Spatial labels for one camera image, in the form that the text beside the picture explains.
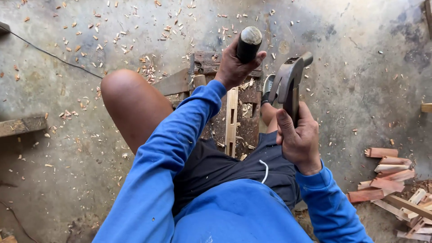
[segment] person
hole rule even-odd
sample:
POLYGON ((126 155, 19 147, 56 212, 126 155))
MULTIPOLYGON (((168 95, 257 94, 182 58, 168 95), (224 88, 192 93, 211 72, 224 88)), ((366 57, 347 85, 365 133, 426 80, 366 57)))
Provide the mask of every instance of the person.
POLYGON ((175 111, 134 71, 102 80, 105 107, 136 156, 93 242, 312 242, 290 211, 301 197, 320 242, 372 242, 320 159, 318 123, 304 102, 294 128, 265 92, 268 130, 243 161, 199 139, 227 90, 266 57, 261 51, 241 64, 237 43, 238 36, 224 50, 215 79, 175 111))

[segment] foot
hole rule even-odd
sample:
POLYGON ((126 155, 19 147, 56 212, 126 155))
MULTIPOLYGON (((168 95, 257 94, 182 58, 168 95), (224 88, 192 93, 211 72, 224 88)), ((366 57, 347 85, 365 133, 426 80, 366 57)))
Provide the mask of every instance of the foot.
MULTIPOLYGON (((276 77, 275 74, 270 74, 269 76, 267 76, 266 80, 264 81, 263 97, 261 98, 261 105, 263 105, 264 103, 269 103, 273 105, 273 103, 269 102, 269 95, 275 77, 276 77)), ((277 98, 278 94, 279 94, 279 87, 277 87, 275 99, 277 98)))

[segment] stained concrete floor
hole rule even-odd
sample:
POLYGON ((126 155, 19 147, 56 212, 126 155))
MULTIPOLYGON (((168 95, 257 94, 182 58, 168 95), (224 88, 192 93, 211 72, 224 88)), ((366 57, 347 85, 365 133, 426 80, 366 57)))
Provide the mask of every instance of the stained concrete floor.
MULTIPOLYGON (((276 54, 275 60, 269 55, 264 61, 269 65, 265 74, 276 72, 288 57, 313 53, 314 62, 305 70, 309 78, 301 83, 302 99, 321 124, 321 157, 344 192, 375 175, 377 160, 365 158, 363 150, 391 147, 389 139, 394 139, 394 148, 400 147, 400 157, 416 159, 419 179, 432 177, 428 158, 432 144, 427 137, 432 116, 419 110, 422 100, 432 102, 432 44, 420 0, 196 0, 193 9, 187 8, 185 0, 181 5, 178 0, 160 1, 160 7, 153 1, 120 0, 117 8, 115 1, 108 7, 105 0, 65 0, 66 8, 62 2, 29 0, 17 8, 20 0, 3 0, 0 21, 63 60, 75 63, 78 57, 78 65, 99 76, 121 68, 136 70, 139 58, 146 55, 157 72, 173 74, 189 65, 181 57, 190 51, 225 48, 231 39, 218 38, 222 26, 234 24, 240 31, 254 25, 264 34, 261 49, 276 54), (139 18, 132 15, 133 6, 138 8, 139 18), (101 18, 95 17, 93 10, 101 18), (237 19, 238 13, 248 17, 237 19), (178 33, 171 35, 172 40, 158 41, 163 28, 173 26, 176 18, 184 24, 186 36, 178 33), (88 28, 90 23, 101 23, 99 33, 95 27, 88 28), (115 45, 112 40, 120 31, 127 35, 121 35, 115 45), (97 44, 104 46, 105 40, 104 50, 96 52, 97 44), (121 44, 133 45, 133 50, 123 54, 121 44), (81 49, 74 52, 77 45, 81 49), (95 68, 92 62, 103 66, 95 68)), ((0 50, 0 72, 5 73, 0 78, 0 100, 7 99, 0 103, 1 119, 48 112, 49 126, 58 128, 56 134, 50 131, 50 138, 37 132, 20 136, 21 142, 17 136, 0 139, 0 178, 18 186, 1 186, 0 199, 13 201, 23 226, 40 242, 89 242, 120 190, 119 177, 127 176, 133 161, 103 101, 95 100, 100 79, 26 46, 12 35, 0 38, 0 50), (14 78, 15 64, 19 81, 14 78), (83 97, 90 101, 87 111, 77 102, 87 100, 83 97), (65 109, 77 111, 79 116, 70 121, 60 119, 58 114, 65 109), (122 158, 123 153, 129 157, 122 158), (20 154, 25 160, 17 159, 20 154)), ((393 224, 394 217, 374 205, 361 207, 365 210, 359 210, 359 215, 376 242, 397 241, 391 236, 392 226, 379 225, 384 219, 393 224)), ((0 210, 0 228, 3 236, 14 234, 19 242, 30 242, 6 210, 0 210)))

